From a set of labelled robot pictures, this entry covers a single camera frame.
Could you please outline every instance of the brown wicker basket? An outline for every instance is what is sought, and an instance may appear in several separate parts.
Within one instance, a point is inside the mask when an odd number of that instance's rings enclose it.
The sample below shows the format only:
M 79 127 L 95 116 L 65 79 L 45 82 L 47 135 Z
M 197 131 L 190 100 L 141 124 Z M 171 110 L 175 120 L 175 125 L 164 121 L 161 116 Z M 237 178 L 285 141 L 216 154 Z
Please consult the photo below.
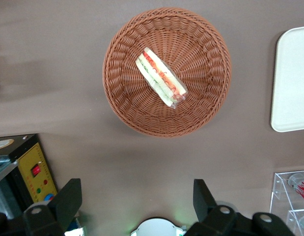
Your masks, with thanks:
M 135 60 L 149 47 L 186 85 L 187 99 L 167 107 L 145 81 Z M 223 104 L 231 79 L 222 36 L 204 18 L 185 9 L 143 12 L 112 39 L 103 66 L 105 93 L 113 111 L 133 129 L 177 137 L 210 121 Z

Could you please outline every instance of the black machine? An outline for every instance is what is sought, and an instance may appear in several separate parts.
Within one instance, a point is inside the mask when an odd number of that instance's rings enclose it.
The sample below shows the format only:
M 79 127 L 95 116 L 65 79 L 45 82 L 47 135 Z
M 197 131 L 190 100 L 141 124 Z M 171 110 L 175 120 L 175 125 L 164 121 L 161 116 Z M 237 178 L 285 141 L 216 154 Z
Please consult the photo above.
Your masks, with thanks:
M 252 219 L 218 206 L 202 179 L 193 184 L 193 206 L 199 222 L 185 236 L 295 236 L 276 215 L 258 212 Z
M 81 180 L 73 178 L 47 206 L 33 206 L 12 220 L 0 213 L 0 236 L 63 236 L 81 204 Z
M 13 220 L 0 213 L 0 236 L 63 236 L 81 204 L 81 182 L 71 179 L 47 206 L 32 207 Z M 273 214 L 259 212 L 248 219 L 218 206 L 202 179 L 194 180 L 193 206 L 199 222 L 185 236 L 294 236 Z

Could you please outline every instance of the tray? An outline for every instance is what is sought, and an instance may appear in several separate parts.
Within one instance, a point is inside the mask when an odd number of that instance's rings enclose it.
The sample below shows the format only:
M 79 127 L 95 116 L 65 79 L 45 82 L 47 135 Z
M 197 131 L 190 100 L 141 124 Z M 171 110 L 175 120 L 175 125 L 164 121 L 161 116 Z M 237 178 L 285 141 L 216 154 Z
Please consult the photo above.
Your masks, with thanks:
M 277 43 L 271 125 L 277 132 L 304 129 L 304 27 Z

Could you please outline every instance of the wrapped sandwich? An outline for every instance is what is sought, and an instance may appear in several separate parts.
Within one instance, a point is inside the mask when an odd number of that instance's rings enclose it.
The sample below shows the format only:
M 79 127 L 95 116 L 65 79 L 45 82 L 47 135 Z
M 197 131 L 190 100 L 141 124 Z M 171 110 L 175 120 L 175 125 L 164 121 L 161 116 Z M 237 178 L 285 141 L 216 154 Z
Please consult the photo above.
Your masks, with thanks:
M 186 99 L 186 86 L 149 48 L 144 49 L 136 64 L 148 84 L 167 106 L 175 109 L 178 103 Z

